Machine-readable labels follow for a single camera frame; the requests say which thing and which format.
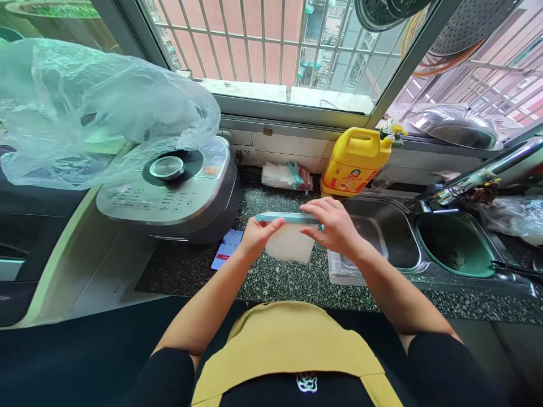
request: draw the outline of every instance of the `plastic bag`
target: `plastic bag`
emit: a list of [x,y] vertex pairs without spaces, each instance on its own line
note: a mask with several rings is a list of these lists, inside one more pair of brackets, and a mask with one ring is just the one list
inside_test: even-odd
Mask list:
[[543,235],[543,196],[497,197],[477,208],[490,230],[518,237]]
[[[27,39],[0,48],[0,77],[0,122],[16,150],[0,163],[16,185],[119,182],[160,154],[203,147],[218,131],[211,93],[134,57]],[[127,141],[139,145],[116,158]]]

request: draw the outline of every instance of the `pink wall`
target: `pink wall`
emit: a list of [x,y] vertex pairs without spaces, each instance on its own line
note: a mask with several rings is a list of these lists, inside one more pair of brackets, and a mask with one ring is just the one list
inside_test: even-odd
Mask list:
[[[198,0],[182,0],[187,13],[191,28],[206,29],[200,2]],[[287,41],[298,41],[300,35],[300,23],[302,4],[304,0],[286,0],[285,1],[285,33],[284,39]],[[161,11],[160,4],[155,0],[157,9],[162,15],[162,21],[166,19]],[[203,0],[205,13],[208,18],[211,31],[225,32],[222,21],[221,8],[219,0]],[[164,7],[170,18],[172,25],[187,27],[181,7],[178,0],[163,0]],[[242,12],[239,0],[223,0],[225,9],[226,24],[229,33],[243,34]],[[256,0],[244,1],[245,23],[247,26],[247,35],[253,37],[262,37],[261,10],[260,2]],[[281,39],[281,2],[278,0],[264,0],[264,26],[265,38]],[[188,68],[192,70],[194,77],[219,79],[215,59],[207,34],[195,33],[194,41],[200,53],[205,75],[200,67],[200,62],[195,52],[191,36],[186,31],[175,30],[179,44],[183,49],[184,56],[188,63]],[[172,44],[176,48],[179,60],[183,64],[177,44],[174,41],[173,34],[169,31]],[[234,80],[232,64],[228,45],[225,37],[211,36],[217,61],[221,70],[223,80]],[[245,41],[238,38],[231,38],[230,46],[232,48],[232,58],[236,70],[237,81],[249,82],[249,68],[247,65],[247,53],[245,50]],[[251,80],[253,82],[264,82],[264,61],[262,52],[262,43],[259,41],[248,41],[249,60],[251,64]],[[266,83],[279,84],[279,64],[281,46],[279,44],[265,44],[266,52]],[[293,86],[298,69],[296,68],[296,57],[298,50],[296,46],[285,45],[283,47],[283,81],[287,86]]]

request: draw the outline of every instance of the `granite countertop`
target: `granite countertop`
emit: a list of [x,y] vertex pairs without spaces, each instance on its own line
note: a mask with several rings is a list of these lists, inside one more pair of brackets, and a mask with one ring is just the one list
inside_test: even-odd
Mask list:
[[[263,211],[297,212],[299,206],[320,197],[317,187],[303,192],[264,187],[260,169],[242,167],[244,184],[235,229]],[[211,263],[219,243],[187,245],[162,240],[158,243],[136,290],[177,296],[193,296],[215,273]],[[423,290],[447,318],[543,324],[543,298],[514,298],[482,292]],[[253,263],[238,300],[268,302],[306,301],[322,308],[379,312],[367,287],[334,285],[328,277],[326,249],[315,244],[307,265],[280,262],[263,253]]]

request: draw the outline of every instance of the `kitchen faucet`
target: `kitchen faucet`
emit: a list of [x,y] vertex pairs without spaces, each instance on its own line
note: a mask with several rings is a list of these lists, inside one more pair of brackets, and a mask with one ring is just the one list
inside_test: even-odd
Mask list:
[[[461,198],[469,190],[497,178],[499,174],[516,166],[542,149],[543,137],[529,138],[485,161],[466,175],[460,175],[446,184],[429,185],[421,195],[407,201],[406,206],[412,212],[419,213],[456,212],[458,209],[433,210],[432,202],[437,202],[442,206],[449,205]],[[543,154],[540,154],[537,159],[537,163],[543,162]]]

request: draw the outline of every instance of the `dish soap bottle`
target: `dish soap bottle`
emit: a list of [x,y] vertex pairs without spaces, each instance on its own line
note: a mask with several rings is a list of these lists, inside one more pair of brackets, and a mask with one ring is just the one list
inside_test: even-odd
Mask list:
[[351,127],[335,143],[321,178],[321,192],[355,196],[390,157],[394,135],[383,140],[375,130]]

